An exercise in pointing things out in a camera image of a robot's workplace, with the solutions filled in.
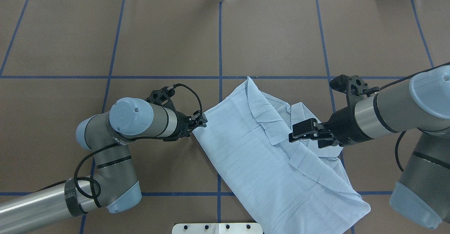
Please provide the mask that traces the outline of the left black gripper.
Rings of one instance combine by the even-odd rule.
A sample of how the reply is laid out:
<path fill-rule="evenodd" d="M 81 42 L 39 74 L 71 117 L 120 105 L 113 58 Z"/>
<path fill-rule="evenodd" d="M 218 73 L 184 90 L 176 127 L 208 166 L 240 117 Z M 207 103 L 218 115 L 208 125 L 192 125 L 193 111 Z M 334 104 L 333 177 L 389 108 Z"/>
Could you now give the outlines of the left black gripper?
<path fill-rule="evenodd" d="M 207 126 L 207 118 L 201 111 L 196 111 L 192 116 L 187 116 L 182 112 L 176 112 L 177 116 L 177 130 L 179 134 L 177 137 L 190 137 L 190 130 L 194 130 L 198 127 Z"/>

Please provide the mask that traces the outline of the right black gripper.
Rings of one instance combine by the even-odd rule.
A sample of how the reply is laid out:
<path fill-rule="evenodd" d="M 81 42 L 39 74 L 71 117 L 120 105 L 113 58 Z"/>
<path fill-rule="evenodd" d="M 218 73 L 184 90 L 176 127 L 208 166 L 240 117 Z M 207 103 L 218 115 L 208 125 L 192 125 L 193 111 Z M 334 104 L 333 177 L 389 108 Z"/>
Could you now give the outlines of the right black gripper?
<path fill-rule="evenodd" d="M 334 138 L 325 138 L 325 127 L 315 118 L 310 118 L 292 126 L 288 141 L 318 140 L 318 148 L 328 146 L 350 146 L 368 141 L 368 136 L 357 125 L 351 109 L 340 109 L 325 123 Z"/>

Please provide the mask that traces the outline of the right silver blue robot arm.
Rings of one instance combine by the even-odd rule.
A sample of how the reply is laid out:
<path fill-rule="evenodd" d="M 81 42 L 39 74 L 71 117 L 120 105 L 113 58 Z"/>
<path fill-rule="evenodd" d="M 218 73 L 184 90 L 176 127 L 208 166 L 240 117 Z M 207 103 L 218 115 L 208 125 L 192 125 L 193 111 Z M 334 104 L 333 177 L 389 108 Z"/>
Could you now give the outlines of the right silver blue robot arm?
<path fill-rule="evenodd" d="M 399 214 L 426 229 L 449 223 L 449 63 L 411 74 L 383 87 L 370 88 L 358 75 L 330 82 L 347 96 L 347 107 L 327 122 L 296 123 L 290 142 L 316 140 L 319 148 L 351 146 L 412 129 L 421 132 L 390 198 Z"/>

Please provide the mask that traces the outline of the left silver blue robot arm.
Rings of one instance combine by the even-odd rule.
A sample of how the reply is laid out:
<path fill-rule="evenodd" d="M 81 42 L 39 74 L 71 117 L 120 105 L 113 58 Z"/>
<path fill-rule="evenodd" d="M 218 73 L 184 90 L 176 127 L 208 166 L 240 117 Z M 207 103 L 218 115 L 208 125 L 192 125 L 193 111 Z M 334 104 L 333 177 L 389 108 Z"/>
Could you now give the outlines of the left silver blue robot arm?
<path fill-rule="evenodd" d="M 142 194 L 129 144 L 147 138 L 176 141 L 207 123 L 202 109 L 186 116 L 163 99 L 164 105 L 154 95 L 121 98 L 109 112 L 81 122 L 76 138 L 90 154 L 72 178 L 1 203 L 1 233 L 24 234 L 97 208 L 114 214 L 137 205 Z"/>

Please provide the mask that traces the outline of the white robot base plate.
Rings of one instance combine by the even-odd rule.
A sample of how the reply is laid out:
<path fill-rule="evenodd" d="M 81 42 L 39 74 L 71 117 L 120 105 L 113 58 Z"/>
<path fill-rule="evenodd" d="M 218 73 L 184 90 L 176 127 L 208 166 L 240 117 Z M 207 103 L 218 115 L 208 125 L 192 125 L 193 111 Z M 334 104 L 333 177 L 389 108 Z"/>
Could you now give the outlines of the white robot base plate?
<path fill-rule="evenodd" d="M 176 224 L 172 234 L 263 234 L 257 223 L 191 223 Z"/>

